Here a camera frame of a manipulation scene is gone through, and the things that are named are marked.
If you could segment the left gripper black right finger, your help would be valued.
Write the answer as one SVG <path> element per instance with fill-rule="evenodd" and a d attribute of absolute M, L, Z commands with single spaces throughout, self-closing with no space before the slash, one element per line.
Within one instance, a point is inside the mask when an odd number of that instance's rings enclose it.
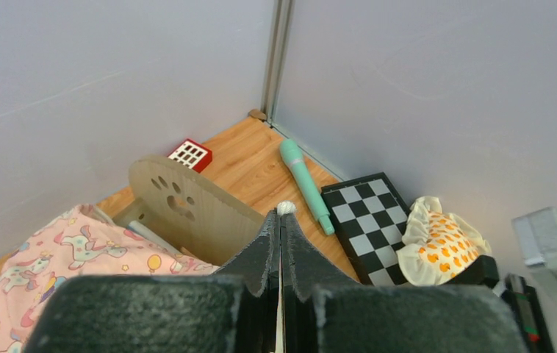
<path fill-rule="evenodd" d="M 344 274 L 281 217 L 286 352 L 525 352 L 510 308 L 478 285 L 374 287 Z"/>

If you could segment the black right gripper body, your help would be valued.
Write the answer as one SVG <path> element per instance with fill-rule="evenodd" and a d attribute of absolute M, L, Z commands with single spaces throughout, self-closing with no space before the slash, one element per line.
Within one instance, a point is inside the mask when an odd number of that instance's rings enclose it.
<path fill-rule="evenodd" d="M 484 285 L 493 287 L 499 282 L 497 263 L 493 257 L 480 255 L 460 274 L 446 282 L 447 285 Z"/>

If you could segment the wooden striped pet bed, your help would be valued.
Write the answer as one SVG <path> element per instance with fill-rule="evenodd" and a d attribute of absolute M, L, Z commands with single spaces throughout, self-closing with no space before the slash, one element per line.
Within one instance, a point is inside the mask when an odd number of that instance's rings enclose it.
<path fill-rule="evenodd" d="M 114 218 L 138 221 L 177 249 L 222 265 L 257 235 L 264 217 L 205 176 L 168 159 L 148 155 L 128 172 L 134 201 Z"/>

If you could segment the pink unicorn drawstring bag blanket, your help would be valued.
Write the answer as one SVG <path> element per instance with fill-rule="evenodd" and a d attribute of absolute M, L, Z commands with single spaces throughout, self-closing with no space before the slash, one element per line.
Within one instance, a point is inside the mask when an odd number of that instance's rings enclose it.
<path fill-rule="evenodd" d="M 55 291 L 83 275 L 208 275 L 221 266 L 161 246 L 80 204 L 30 236 L 0 271 L 0 352 L 24 347 Z"/>

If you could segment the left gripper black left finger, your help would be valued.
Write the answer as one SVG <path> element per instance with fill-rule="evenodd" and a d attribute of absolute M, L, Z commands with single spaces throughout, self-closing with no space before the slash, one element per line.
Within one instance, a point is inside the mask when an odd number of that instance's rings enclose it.
<path fill-rule="evenodd" d="M 279 280 L 270 211 L 208 275 L 83 275 L 46 303 L 26 352 L 272 352 Z"/>

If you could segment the orange duck print pillow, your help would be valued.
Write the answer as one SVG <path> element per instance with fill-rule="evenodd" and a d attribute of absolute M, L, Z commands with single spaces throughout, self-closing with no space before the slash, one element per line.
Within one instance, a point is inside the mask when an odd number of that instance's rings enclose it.
<path fill-rule="evenodd" d="M 408 283 L 441 285 L 457 277 L 492 249 L 480 232 L 455 213 L 446 213 L 435 196 L 414 201 L 396 251 L 398 265 Z"/>

